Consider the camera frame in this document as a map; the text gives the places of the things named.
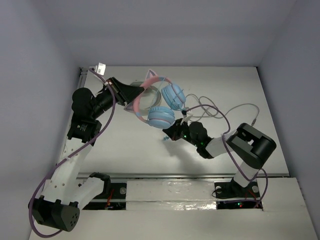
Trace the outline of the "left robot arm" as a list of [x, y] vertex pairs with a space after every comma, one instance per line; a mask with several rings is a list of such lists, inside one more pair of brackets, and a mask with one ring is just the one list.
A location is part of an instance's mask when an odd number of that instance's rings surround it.
[[111, 193], [107, 174], [94, 172], [82, 184], [78, 184], [77, 177], [97, 138], [111, 123], [116, 104], [130, 104], [144, 88], [121, 83], [114, 77], [102, 82], [97, 95], [85, 87], [72, 94], [73, 115], [61, 159], [40, 182], [29, 201], [30, 225], [41, 238], [72, 231], [80, 211], [91, 200]]

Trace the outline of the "pink blue cat-ear headphones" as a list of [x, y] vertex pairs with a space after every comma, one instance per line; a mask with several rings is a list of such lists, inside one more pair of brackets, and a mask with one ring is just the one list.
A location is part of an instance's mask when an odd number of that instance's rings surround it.
[[[144, 81], [140, 82], [143, 92], [124, 110], [133, 113], [143, 123], [157, 128], [170, 128], [176, 118], [175, 111], [181, 111], [186, 102], [184, 90], [165, 76], [149, 69]], [[140, 108], [142, 98], [152, 91], [154, 97], [148, 107]]]

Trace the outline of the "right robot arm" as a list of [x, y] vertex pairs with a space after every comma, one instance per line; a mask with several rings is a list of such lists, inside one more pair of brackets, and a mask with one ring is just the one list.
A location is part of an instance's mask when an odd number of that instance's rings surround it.
[[204, 159], [213, 159], [222, 154], [230, 156], [237, 172], [231, 181], [222, 183], [216, 191], [216, 197], [220, 199], [243, 197], [277, 147], [273, 139], [247, 123], [216, 138], [209, 137], [202, 123], [186, 123], [182, 119], [176, 120], [163, 132], [172, 141], [182, 139], [192, 144]]

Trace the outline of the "white foil-taped block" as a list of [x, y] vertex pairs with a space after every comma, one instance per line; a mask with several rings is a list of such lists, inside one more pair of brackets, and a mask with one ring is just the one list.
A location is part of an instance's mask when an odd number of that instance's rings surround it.
[[217, 209], [215, 184], [203, 180], [130, 180], [128, 211], [210, 211]]

